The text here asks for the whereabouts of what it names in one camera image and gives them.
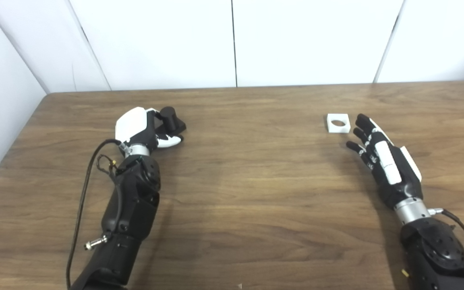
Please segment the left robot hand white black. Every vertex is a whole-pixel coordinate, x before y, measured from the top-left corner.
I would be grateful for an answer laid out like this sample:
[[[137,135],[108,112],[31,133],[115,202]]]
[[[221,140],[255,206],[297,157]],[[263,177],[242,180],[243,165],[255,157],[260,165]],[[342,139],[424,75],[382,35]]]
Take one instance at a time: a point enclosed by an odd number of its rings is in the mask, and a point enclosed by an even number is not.
[[[183,141],[186,123],[171,106],[161,110],[135,107],[121,116],[115,125],[115,139],[125,157],[150,156],[157,149],[174,147]]]

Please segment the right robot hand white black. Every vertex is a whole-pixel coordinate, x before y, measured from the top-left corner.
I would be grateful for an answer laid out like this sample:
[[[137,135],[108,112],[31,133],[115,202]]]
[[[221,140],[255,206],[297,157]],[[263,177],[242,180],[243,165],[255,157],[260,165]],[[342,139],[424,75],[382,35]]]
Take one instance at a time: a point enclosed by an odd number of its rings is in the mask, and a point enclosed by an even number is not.
[[[392,143],[385,132],[365,114],[359,114],[353,130],[361,144],[347,141],[370,170],[382,202],[394,208],[403,200],[423,199],[422,175],[407,147]]]

